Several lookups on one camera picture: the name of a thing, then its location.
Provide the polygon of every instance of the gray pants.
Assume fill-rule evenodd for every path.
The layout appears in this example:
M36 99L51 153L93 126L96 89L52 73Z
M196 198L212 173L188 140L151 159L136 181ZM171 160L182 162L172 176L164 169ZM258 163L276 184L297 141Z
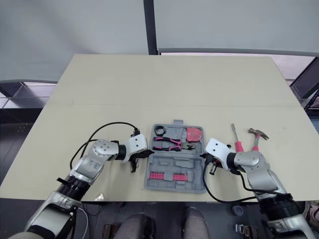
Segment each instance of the gray pants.
M120 226L114 239L153 238L155 227L152 229L151 219L144 214L130 216ZM188 208L185 216L183 239L210 239L205 219L200 211Z

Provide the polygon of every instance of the pliers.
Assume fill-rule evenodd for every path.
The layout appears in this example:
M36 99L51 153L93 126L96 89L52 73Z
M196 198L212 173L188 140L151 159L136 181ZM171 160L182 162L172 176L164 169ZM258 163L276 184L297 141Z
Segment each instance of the pliers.
M166 141L176 144L176 146L162 148L162 147L153 147L153 150L159 151L181 151L182 149L192 150L195 149L195 145L192 143L182 143L180 139L173 139L168 137L155 137L155 141Z

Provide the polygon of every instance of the hammer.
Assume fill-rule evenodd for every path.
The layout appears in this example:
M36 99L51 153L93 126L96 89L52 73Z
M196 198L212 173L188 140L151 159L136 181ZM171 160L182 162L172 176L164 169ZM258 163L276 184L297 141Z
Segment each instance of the hammer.
M253 151L259 151L258 148L258 142L259 142L259 138L262 137L264 140L269 139L269 137L262 131L260 130L254 130L253 128L250 128L248 130L249 133L253 133L255 135L255 141L254 141L254 147L253 147Z

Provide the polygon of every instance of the screwdriver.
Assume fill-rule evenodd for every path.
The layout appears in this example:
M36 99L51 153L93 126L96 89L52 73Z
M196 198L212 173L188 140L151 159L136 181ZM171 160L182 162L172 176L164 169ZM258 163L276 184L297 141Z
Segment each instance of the screwdriver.
M236 152L244 152L244 148L243 148L241 142L238 141L238 137L237 137L237 133L236 133L236 128L235 128L235 125L234 125L233 123L231 124L231 128L232 128L232 130L234 131L235 138L236 138L236 142L235 142Z

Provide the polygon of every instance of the hammer head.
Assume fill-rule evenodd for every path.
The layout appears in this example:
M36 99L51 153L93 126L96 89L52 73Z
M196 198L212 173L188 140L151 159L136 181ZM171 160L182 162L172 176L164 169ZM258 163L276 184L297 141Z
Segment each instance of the hammer head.
M269 139L269 137L268 137L264 132L262 132L262 131L260 131L260 130L250 128L250 129L248 130L248 132L249 132L249 133L253 133L255 136L260 136L260 137L262 137L264 140Z

